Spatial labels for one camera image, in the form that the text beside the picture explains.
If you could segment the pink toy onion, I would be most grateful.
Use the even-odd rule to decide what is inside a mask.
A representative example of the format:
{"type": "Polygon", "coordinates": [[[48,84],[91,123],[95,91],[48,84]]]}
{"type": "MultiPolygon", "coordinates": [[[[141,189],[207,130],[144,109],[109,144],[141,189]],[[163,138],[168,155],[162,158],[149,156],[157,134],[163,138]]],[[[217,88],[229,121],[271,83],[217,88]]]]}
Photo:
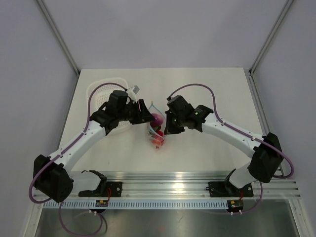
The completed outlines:
{"type": "Polygon", "coordinates": [[[163,124],[164,118],[162,115],[157,113],[152,113],[152,116],[154,117],[154,121],[150,122],[151,127],[157,127],[163,124]]]}

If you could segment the clear zip top bag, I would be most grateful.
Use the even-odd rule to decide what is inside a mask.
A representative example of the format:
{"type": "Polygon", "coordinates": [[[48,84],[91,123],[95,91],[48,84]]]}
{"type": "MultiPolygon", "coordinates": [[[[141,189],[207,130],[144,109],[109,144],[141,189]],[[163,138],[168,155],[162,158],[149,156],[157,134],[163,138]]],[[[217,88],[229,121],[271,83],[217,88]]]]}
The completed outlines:
{"type": "Polygon", "coordinates": [[[147,124],[147,138],[153,148],[159,150],[166,140],[164,129],[166,125],[165,115],[154,105],[153,101],[149,106],[149,112],[154,117],[154,121],[147,124]]]}

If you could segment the red toy apple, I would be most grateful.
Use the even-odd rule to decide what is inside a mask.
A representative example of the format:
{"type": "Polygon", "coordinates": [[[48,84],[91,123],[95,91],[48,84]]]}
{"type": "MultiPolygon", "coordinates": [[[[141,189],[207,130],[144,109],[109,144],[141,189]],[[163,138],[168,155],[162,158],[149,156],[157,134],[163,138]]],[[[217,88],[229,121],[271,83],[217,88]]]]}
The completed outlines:
{"type": "Polygon", "coordinates": [[[150,141],[156,149],[160,149],[164,145],[164,133],[160,130],[152,132],[150,141]]]}

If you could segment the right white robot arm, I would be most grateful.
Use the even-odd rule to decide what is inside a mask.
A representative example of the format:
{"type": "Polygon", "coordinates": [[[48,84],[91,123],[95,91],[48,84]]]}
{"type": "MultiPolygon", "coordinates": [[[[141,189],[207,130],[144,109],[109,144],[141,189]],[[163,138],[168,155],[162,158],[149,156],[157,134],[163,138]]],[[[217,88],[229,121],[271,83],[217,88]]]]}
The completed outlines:
{"type": "Polygon", "coordinates": [[[181,95],[169,98],[164,133],[180,134],[185,128],[213,135],[246,154],[251,161],[233,169],[224,181],[209,182],[207,189],[211,197],[252,197],[251,183],[269,183],[283,158],[278,137],[266,136],[232,128],[220,121],[215,112],[204,105],[194,108],[181,95]]]}

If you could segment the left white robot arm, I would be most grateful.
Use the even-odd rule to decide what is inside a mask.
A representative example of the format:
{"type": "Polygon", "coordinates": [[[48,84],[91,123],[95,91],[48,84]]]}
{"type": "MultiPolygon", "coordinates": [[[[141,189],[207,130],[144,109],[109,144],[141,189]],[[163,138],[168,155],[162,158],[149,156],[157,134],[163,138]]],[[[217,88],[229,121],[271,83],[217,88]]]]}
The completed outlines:
{"type": "Polygon", "coordinates": [[[127,121],[136,125],[154,120],[144,100],[137,99],[138,90],[137,86],[114,90],[108,101],[88,115],[86,125],[77,137],[49,156],[39,155],[35,159],[33,180],[29,187],[29,198],[32,202],[38,202],[32,196],[33,188],[56,202],[64,201],[74,186],[74,181],[69,176],[72,168],[95,143],[116,129],[119,123],[127,121]]]}

